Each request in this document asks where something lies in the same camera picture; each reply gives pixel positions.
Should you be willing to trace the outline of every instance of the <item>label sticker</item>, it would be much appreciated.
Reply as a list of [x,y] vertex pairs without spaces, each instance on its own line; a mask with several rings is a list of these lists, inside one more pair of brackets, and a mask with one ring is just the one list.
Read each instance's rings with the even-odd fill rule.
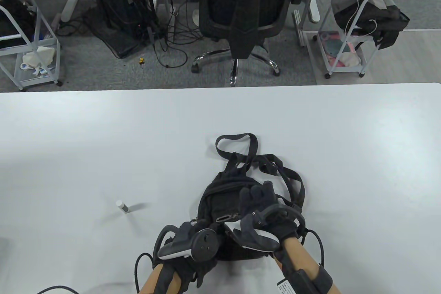
[[285,278],[277,283],[277,289],[280,294],[296,294],[289,281]]

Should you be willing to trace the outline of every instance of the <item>chrome chair base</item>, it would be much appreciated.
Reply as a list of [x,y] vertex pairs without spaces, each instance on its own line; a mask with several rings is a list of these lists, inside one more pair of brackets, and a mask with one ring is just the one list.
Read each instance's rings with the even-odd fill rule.
[[[203,53],[203,54],[197,56],[192,63],[192,73],[199,73],[200,72],[199,63],[204,58],[214,56],[214,55],[219,55],[222,53],[228,53],[228,52],[230,52],[229,48],[221,49],[221,50],[213,50],[211,52],[206,52],[206,53]],[[272,61],[268,58],[265,58],[261,55],[255,54],[255,53],[251,53],[251,55],[253,58],[257,58],[259,61],[262,61],[266,65],[269,65],[273,69],[273,75],[275,75],[276,77],[280,76],[279,66],[274,61]],[[238,65],[239,65],[239,60],[233,59],[233,67],[231,68],[231,73],[230,73],[230,86],[231,87],[236,86]]]

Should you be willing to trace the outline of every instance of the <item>white cloth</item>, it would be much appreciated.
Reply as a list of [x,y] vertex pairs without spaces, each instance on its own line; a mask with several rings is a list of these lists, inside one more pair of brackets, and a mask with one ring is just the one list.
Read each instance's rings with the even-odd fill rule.
[[343,53],[340,57],[340,61],[345,67],[357,67],[361,64],[361,59],[356,53]]
[[[37,53],[40,56],[43,63],[45,65],[49,65],[53,61],[53,58],[55,55],[55,48],[39,46],[37,48]],[[43,64],[43,63],[40,63],[40,61],[38,60],[38,58],[35,56],[35,54],[33,52],[30,52],[30,53],[23,55],[23,63],[28,64],[29,66],[31,66],[33,68],[39,67],[40,64]]]

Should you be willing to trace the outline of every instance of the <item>floor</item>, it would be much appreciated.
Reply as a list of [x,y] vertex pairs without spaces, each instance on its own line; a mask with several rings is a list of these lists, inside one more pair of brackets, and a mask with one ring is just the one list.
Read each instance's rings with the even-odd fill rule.
[[[60,12],[66,0],[37,0],[42,12],[51,20]],[[441,28],[441,0],[405,0],[396,1],[398,6],[411,17],[408,28]],[[318,0],[320,11],[326,10],[329,0]],[[75,15],[93,6],[92,0],[80,0]],[[187,14],[191,17],[197,4],[190,4]],[[289,12],[295,9],[290,6]],[[317,24],[307,23],[306,30],[318,29]],[[335,74],[325,80],[320,71],[320,63],[311,69],[306,48],[298,46],[291,15],[288,15],[285,29],[281,34],[270,38],[271,59],[281,67],[282,75],[271,75],[271,70],[264,64],[249,59],[242,61],[239,69],[237,86],[277,86],[277,85],[315,85],[336,83],[396,83],[396,82],[441,82],[439,70],[441,54],[441,31],[406,31],[396,45],[382,50],[365,78],[355,74]],[[192,45],[181,46],[188,54],[189,61],[181,68],[166,69],[161,67],[153,53],[151,45],[140,49],[126,59],[118,60],[97,38],[86,33],[60,38],[62,51],[61,88],[53,84],[36,86],[29,91],[66,91],[99,89],[160,89],[160,88],[199,88],[223,87],[229,85],[231,61],[214,60],[204,63],[199,75],[190,71],[191,60],[206,50],[215,50],[227,46],[225,42],[202,40]],[[139,65],[139,58],[145,58],[146,64]],[[182,53],[169,51],[159,57],[167,64],[182,63]],[[2,62],[13,67],[14,59]],[[0,91],[17,91],[13,83],[0,74]]]

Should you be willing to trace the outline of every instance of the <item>forearm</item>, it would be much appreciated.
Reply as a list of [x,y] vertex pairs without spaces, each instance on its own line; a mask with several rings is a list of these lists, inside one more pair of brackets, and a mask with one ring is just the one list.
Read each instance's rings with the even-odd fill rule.
[[[294,237],[290,237],[283,242],[283,245],[291,262],[293,263],[294,269],[296,271],[303,269],[308,275],[309,279],[314,280],[318,275],[318,270],[320,267],[302,246],[299,240]],[[276,262],[280,269],[282,269],[282,264],[278,260],[276,260]],[[328,294],[341,294],[341,292],[337,286],[335,286],[335,284],[332,284]]]
[[[153,269],[152,273],[148,277],[139,294],[153,294],[153,292],[155,291],[156,282],[158,281],[159,274],[162,270],[162,266],[162,264],[159,264],[155,267],[155,269]],[[178,294],[180,288],[181,278],[179,278],[178,274],[175,272],[173,274],[173,280],[168,286],[167,294]]]

